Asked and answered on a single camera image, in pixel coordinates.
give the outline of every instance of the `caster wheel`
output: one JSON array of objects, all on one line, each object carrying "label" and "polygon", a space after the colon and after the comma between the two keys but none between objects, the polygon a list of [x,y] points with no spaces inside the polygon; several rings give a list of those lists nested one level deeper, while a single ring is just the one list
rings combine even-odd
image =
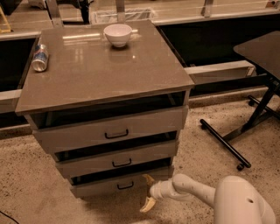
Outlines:
[{"label": "caster wheel", "polygon": [[237,168],[238,171],[242,171],[244,169],[244,165],[243,164],[239,164],[239,165],[237,165],[236,168]]},{"label": "caster wheel", "polygon": [[253,107],[253,106],[255,105],[255,102],[254,102],[254,101],[249,101],[249,102],[248,102],[248,105],[251,106],[251,107]]}]

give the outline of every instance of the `black table top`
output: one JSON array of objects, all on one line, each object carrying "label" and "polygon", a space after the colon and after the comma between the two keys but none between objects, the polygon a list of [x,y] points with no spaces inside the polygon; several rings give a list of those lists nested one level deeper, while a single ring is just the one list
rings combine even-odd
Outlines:
[{"label": "black table top", "polygon": [[234,51],[280,81],[280,31],[273,31],[236,45]]}]

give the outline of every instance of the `speckled floor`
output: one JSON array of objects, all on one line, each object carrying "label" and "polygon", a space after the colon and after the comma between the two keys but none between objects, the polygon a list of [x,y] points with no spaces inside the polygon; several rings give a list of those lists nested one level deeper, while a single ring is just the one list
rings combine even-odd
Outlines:
[{"label": "speckled floor", "polygon": [[[213,187],[224,176],[241,176],[271,204],[280,223],[280,121],[272,117],[233,141],[236,149],[252,163],[252,168],[241,172],[236,170],[238,162],[232,155],[200,127],[200,118],[204,118],[221,134],[226,134],[252,113],[247,102],[244,99],[206,107],[192,103],[173,161],[175,173],[184,173]],[[279,111],[279,97],[270,106]],[[0,131],[0,210],[20,224],[213,223],[213,209],[193,196],[187,202],[170,199],[158,202],[148,213],[139,213],[145,188],[76,199],[51,157],[32,135],[26,134],[30,134],[28,127]],[[0,223],[14,222],[0,214]]]}]

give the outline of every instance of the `robotic hand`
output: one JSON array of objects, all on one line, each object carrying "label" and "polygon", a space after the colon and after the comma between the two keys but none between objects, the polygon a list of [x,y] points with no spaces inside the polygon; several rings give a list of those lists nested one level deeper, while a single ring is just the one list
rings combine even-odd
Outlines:
[{"label": "robotic hand", "polygon": [[271,206],[245,179],[236,176],[223,178],[216,189],[203,185],[184,174],[156,182],[145,174],[150,197],[140,212],[146,213],[157,200],[170,198],[188,200],[192,194],[214,209],[214,224],[276,224]]}]

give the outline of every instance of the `can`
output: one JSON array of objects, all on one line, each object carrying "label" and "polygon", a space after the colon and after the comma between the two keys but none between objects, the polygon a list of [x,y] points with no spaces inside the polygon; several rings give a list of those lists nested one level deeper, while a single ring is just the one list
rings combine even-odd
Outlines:
[{"label": "can", "polygon": [[47,51],[46,45],[36,45],[35,53],[33,54],[33,59],[31,62],[33,69],[37,72],[44,72],[47,68],[48,58],[49,53]]}]

